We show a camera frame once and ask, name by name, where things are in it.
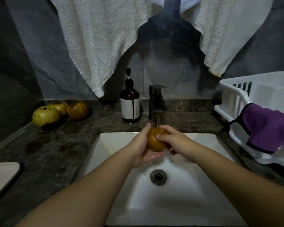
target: wall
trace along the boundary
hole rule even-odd
[[[96,99],[69,57],[55,8],[49,0],[6,0],[45,99]],[[199,35],[176,13],[180,0],[139,29],[138,41],[121,57],[105,84],[104,98],[119,97],[124,69],[147,96],[150,84],[167,86],[171,97],[219,97],[219,78],[202,64]],[[284,70],[284,0],[273,7],[257,33],[236,55],[222,78]]]
[[[42,98],[11,14],[0,0],[0,141],[31,121]]]

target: dark countertop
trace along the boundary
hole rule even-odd
[[[0,198],[0,226],[14,226],[41,202],[73,182],[91,145],[101,132],[139,132],[148,120],[126,124],[119,111],[101,107],[85,121],[68,119],[60,128],[44,132],[33,124],[0,149],[0,162],[18,162],[24,171]],[[284,179],[270,167],[260,165],[221,131],[222,124],[211,112],[169,111],[161,117],[181,132],[216,133],[230,147],[242,165],[254,173],[284,186]]]

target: soap dispenser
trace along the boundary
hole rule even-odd
[[[120,94],[122,119],[126,123],[135,123],[140,120],[140,94],[133,88],[133,80],[130,78],[131,69],[126,68],[125,72],[126,88]]]

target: purple cloth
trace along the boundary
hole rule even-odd
[[[284,145],[284,113],[249,103],[238,118],[229,123],[239,123],[250,135],[246,145],[272,154]]]

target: dish rack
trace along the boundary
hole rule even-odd
[[[223,87],[222,104],[216,105],[214,110],[228,122],[237,118],[249,103],[284,113],[284,71],[224,79],[220,85]],[[273,154],[257,151],[246,145],[249,135],[238,123],[231,124],[229,135],[258,163],[284,166],[284,145]]]

